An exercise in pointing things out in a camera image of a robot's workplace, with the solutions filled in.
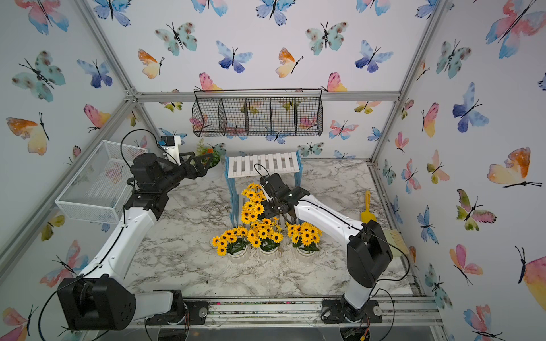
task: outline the black wire basket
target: black wire basket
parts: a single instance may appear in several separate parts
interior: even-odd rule
[[[192,126],[199,137],[322,134],[320,89],[198,90],[194,94]]]

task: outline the white wire basket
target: white wire basket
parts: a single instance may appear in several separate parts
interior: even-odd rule
[[[123,145],[123,156],[129,165],[147,152],[145,148]],[[120,144],[103,140],[55,203],[67,218],[117,224],[131,195],[132,187],[127,184],[131,176],[121,157]]]

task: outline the wire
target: wire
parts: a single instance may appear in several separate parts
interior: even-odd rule
[[[392,304],[393,304],[393,321],[392,321],[391,324],[390,324],[390,328],[389,328],[389,331],[387,332],[387,334],[385,334],[385,336],[383,336],[381,339],[379,339],[379,341],[383,341],[383,340],[385,340],[385,338],[387,337],[387,335],[390,333],[390,331],[393,329],[393,326],[394,326],[394,316],[395,316],[395,314],[396,314],[396,309],[394,308],[394,299],[393,299],[393,297],[389,294],[389,292],[388,292],[387,290],[385,290],[385,289],[383,289],[383,288],[379,288],[379,289],[377,289],[377,291],[376,291],[376,293],[374,294],[374,296],[377,295],[377,293],[378,293],[380,290],[383,290],[384,292],[387,293],[387,295],[389,295],[390,301],[391,301]]]

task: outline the wire basket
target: wire basket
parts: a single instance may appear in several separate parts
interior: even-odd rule
[[[147,149],[123,145],[129,165]],[[120,144],[101,141],[55,203],[67,218],[117,224],[131,195],[131,171],[121,157]]]
[[[230,91],[233,93],[223,94],[221,97],[214,91],[194,92],[192,124],[196,136],[277,137],[322,134],[322,90],[294,89],[295,92],[286,92],[287,89],[260,89],[221,92]]]

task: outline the white flower pot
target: white flower pot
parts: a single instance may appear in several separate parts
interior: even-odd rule
[[[316,251],[304,251],[302,249],[300,249],[299,247],[298,248],[293,248],[293,249],[296,249],[296,258],[301,261],[301,262],[304,262],[304,263],[312,263],[313,260],[317,257],[316,254],[317,252]]]
[[[247,245],[245,246],[245,248],[239,252],[236,252],[235,254],[230,254],[228,253],[228,258],[230,261],[232,261],[233,263],[235,264],[241,264],[241,263],[244,263],[248,260],[248,258],[250,257],[250,246]]]
[[[271,251],[263,251],[261,248],[258,248],[260,250],[260,258],[261,259],[264,259],[264,260],[273,260],[273,259],[276,259],[277,258],[277,251],[278,251],[278,247],[276,247],[275,249],[271,250]]]

